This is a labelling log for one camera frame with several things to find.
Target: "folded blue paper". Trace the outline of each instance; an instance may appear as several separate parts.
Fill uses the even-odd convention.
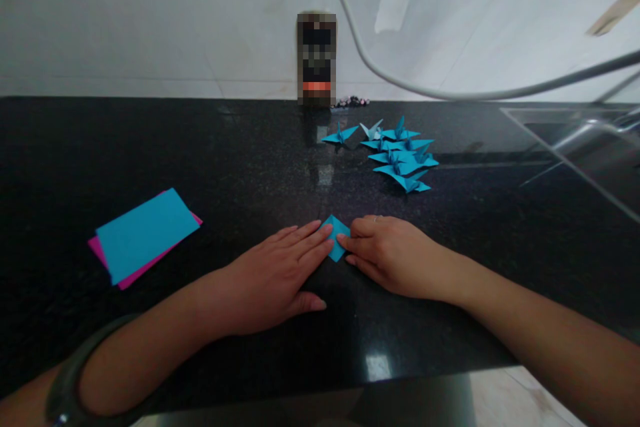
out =
[[[198,228],[175,189],[97,228],[111,285],[129,277]]]
[[[393,145],[394,142],[382,140],[381,138],[377,140],[363,140],[360,143],[362,143],[363,145],[366,145],[367,147],[376,149],[378,152],[387,151],[387,150],[400,150],[398,147],[394,147]]]
[[[388,149],[382,153],[370,155],[370,159],[380,161],[382,163],[394,163],[395,161],[409,162],[413,159],[413,152],[407,151],[391,151]]]
[[[338,123],[338,133],[324,137],[322,141],[330,141],[335,143],[345,143],[345,140],[351,137],[351,134],[358,130],[358,127],[351,127],[345,131],[340,130],[340,124]]]
[[[405,141],[398,141],[398,142],[387,142],[389,144],[389,147],[391,147],[392,150],[405,150],[405,151],[413,151],[413,150],[418,150],[419,148],[422,147],[429,147],[429,145],[431,145],[431,142],[433,140],[422,140],[422,139],[406,139]]]
[[[367,139],[369,141],[378,140],[379,138],[381,138],[380,133],[382,132],[382,129],[380,128],[380,124],[382,123],[382,120],[383,119],[378,120],[378,122],[376,122],[376,124],[370,129],[366,128],[363,123],[360,124],[362,130],[365,131],[365,134],[367,135]]]
[[[331,224],[333,226],[333,230],[331,230],[331,235],[329,236],[330,239],[333,239],[333,248],[331,249],[331,252],[329,252],[329,257],[334,262],[337,262],[338,260],[340,260],[340,257],[342,257],[342,254],[345,253],[345,250],[340,246],[340,244],[338,244],[336,237],[338,234],[345,234],[347,237],[351,237],[351,230],[349,230],[349,227],[340,222],[333,215],[330,215],[329,218],[325,220],[324,224],[320,226],[320,228],[327,224]]]
[[[403,115],[395,130],[385,130],[382,132],[383,137],[390,138],[392,140],[406,140],[410,137],[420,135],[419,132],[412,132],[405,130],[405,116]]]
[[[412,161],[421,167],[435,167],[436,165],[440,165],[438,161],[433,159],[432,153],[427,153],[427,148],[429,148],[429,146],[425,145],[420,150],[414,152]]]
[[[394,163],[390,163],[389,165],[383,165],[382,167],[376,167],[373,171],[381,171],[382,173],[387,173],[391,175],[408,175],[409,173],[418,170],[422,165],[419,165],[415,162],[404,163],[400,161],[396,161]]]
[[[415,191],[425,191],[425,190],[430,190],[431,189],[431,187],[429,187],[428,185],[425,185],[423,182],[418,180],[420,177],[422,177],[427,172],[428,172],[428,170],[425,170],[425,171],[416,173],[413,177],[404,178],[404,177],[401,177],[400,175],[396,175],[392,171],[388,171],[388,170],[384,171],[384,173],[386,173],[387,175],[390,175],[400,185],[402,185],[404,187],[404,189],[405,189],[405,192],[407,192],[407,193],[412,192],[414,190]]]

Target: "countertop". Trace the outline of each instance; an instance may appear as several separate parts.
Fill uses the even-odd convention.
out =
[[[283,226],[329,214],[413,222],[435,241],[640,342],[640,225],[499,110],[504,104],[0,99],[0,396],[92,332],[150,308]],[[510,103],[509,107],[518,104]],[[406,195],[359,145],[319,142],[401,115],[441,165]],[[87,247],[95,228],[174,187],[204,224],[128,290]],[[319,314],[215,342],[158,393],[157,411],[515,363],[465,312],[387,293],[344,259],[306,288]]]

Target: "fingernail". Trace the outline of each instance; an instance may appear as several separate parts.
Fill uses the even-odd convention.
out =
[[[327,302],[322,299],[316,298],[311,302],[311,310],[318,311],[327,308]]]

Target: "dark bangle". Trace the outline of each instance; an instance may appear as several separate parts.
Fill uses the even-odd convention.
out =
[[[151,397],[124,414],[114,417],[98,417],[82,407],[78,395],[80,375],[93,351],[109,337],[138,314],[131,314],[114,320],[109,325],[86,339],[69,359],[62,365],[60,372],[51,385],[47,396],[46,417],[54,426],[65,427],[129,427],[149,409]]]

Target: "finger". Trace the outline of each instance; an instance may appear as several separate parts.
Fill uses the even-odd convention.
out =
[[[324,300],[311,292],[298,292],[287,308],[287,318],[307,312],[318,312],[327,308]]]
[[[315,272],[318,265],[327,258],[331,249],[333,249],[333,240],[328,239],[300,257],[298,265],[300,266],[301,284],[305,282],[313,272]]]
[[[384,284],[383,284],[383,281],[385,279],[384,276],[382,275],[378,267],[373,265],[371,262],[355,255],[347,256],[345,260],[347,261],[348,264],[358,267],[360,272],[365,274],[367,277],[373,280],[376,284],[380,284],[384,287]]]
[[[309,237],[302,239],[294,246],[291,246],[295,258],[299,259],[316,245],[324,242],[324,240],[329,237],[329,234],[332,230],[333,226],[331,224],[327,224],[325,226],[322,226],[322,228],[320,230],[317,230],[314,234],[311,234]]]
[[[292,245],[297,244],[303,238],[309,236],[309,234],[318,230],[321,222],[319,220],[314,220],[313,222],[309,222],[307,225],[300,227],[299,229],[294,230],[289,235],[286,235],[278,242],[278,245],[281,247],[290,247]]]
[[[282,240],[284,237],[289,235],[291,232],[293,232],[297,228],[298,228],[298,226],[291,226],[291,227],[285,227],[282,230],[278,230],[278,232],[276,232],[272,236],[267,237],[265,242],[270,242],[270,243],[271,242],[278,242],[278,240]]]
[[[345,250],[367,259],[370,262],[377,262],[375,248],[373,247],[373,238],[351,238],[343,234],[338,234],[336,239],[338,244]]]
[[[365,220],[371,220],[372,222],[375,222],[376,224],[378,222],[384,222],[387,219],[390,219],[393,217],[385,217],[385,216],[364,216],[363,219]]]
[[[355,219],[351,222],[351,237],[372,237],[378,227],[371,220]]]

